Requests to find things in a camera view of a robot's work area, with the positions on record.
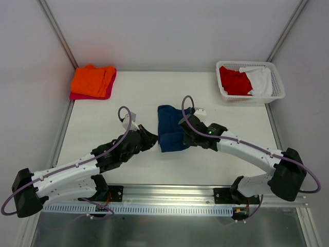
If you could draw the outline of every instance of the orange towel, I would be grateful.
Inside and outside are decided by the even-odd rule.
[[[106,89],[116,70],[112,66],[96,68],[92,64],[77,68],[71,83],[71,92],[93,97],[105,97]]]

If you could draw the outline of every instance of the red cloth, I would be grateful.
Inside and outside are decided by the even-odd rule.
[[[76,99],[101,99],[101,100],[104,100],[104,99],[109,99],[110,96],[111,96],[112,87],[113,87],[113,83],[114,83],[114,80],[115,80],[116,76],[117,76],[117,70],[115,69],[115,72],[111,77],[111,81],[109,82],[109,84],[106,88],[105,97],[93,97],[93,96],[89,96],[89,95],[75,94],[75,93],[71,92],[70,100],[76,100]]]
[[[220,76],[222,86],[228,95],[250,96],[249,92],[252,90],[252,86],[245,72],[240,73],[222,66],[220,67]]]

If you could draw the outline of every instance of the white table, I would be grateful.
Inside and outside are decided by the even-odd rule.
[[[137,114],[138,124],[157,134],[157,107],[170,104],[180,109],[187,94],[193,97],[196,107],[206,109],[206,125],[215,122],[254,142],[276,147],[265,106],[226,106],[219,99],[215,73],[118,72],[109,100],[75,102],[58,165],[123,134],[125,129],[117,117],[120,106],[129,107]],[[108,183],[120,184],[231,185],[239,175],[262,173],[229,154],[201,147],[161,153],[156,144],[103,176]]]

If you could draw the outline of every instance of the folded navy blue cloth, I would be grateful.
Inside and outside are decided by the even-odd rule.
[[[185,110],[185,114],[191,114],[192,109]],[[189,148],[183,144],[184,130],[178,125],[183,118],[181,110],[171,105],[160,105],[158,107],[158,136],[161,152],[181,151]]]

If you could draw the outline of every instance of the plastic basket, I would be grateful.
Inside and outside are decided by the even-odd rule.
[[[259,67],[264,66],[271,70],[272,88],[273,92],[271,96],[240,96],[240,95],[227,95],[224,92],[220,67],[224,66],[227,69],[239,71],[240,67]],[[221,99],[224,102],[236,102],[236,103],[270,103],[275,99],[282,99],[285,96],[284,87],[276,66],[269,62],[249,62],[249,61],[219,61],[216,64],[216,74],[218,80],[218,86],[220,87]]]

